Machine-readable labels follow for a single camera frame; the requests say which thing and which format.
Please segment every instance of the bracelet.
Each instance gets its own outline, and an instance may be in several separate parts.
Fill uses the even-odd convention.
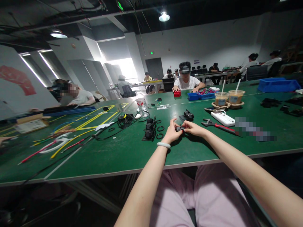
[[[157,143],[157,146],[162,146],[162,147],[166,147],[168,149],[170,149],[170,145],[168,143],[161,143],[161,142],[158,142]]]

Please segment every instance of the cardboard box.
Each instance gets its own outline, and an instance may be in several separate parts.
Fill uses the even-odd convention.
[[[49,126],[49,123],[46,120],[49,118],[50,116],[45,117],[43,114],[36,114],[25,118],[20,118],[17,120],[17,124],[15,124],[13,127],[21,134],[25,134]]]

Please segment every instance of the o-ring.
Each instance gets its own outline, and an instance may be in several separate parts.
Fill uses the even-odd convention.
[[[159,126],[159,127],[157,128],[157,130],[158,130],[158,131],[163,131],[163,130],[164,130],[164,126]]]
[[[164,135],[163,135],[162,133],[159,133],[159,134],[157,134],[157,136],[156,136],[157,139],[162,139],[163,137],[164,137]]]

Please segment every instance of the blue wire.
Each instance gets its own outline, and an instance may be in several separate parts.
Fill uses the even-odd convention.
[[[53,135],[55,134],[55,132],[56,132],[56,130],[60,127],[60,126],[62,126],[62,125],[65,125],[65,124],[68,124],[68,123],[74,123],[74,122],[78,122],[78,121],[84,121],[84,120],[87,120],[87,116],[84,116],[84,115],[79,115],[79,116],[75,116],[74,118],[76,118],[76,117],[86,117],[85,119],[82,119],[82,120],[75,120],[75,121],[69,121],[69,122],[64,122],[63,124],[61,124],[61,125],[59,125],[59,126],[57,126],[55,129],[54,129],[54,131],[53,131]]]

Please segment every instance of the straw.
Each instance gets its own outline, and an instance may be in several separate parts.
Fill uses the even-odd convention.
[[[236,93],[237,93],[237,90],[239,88],[240,82],[241,82],[241,78],[239,79],[239,82],[238,82],[238,85],[237,85],[237,88],[236,88]]]
[[[225,80],[223,81],[222,92],[223,92],[223,90],[224,90],[224,85],[225,85]]]

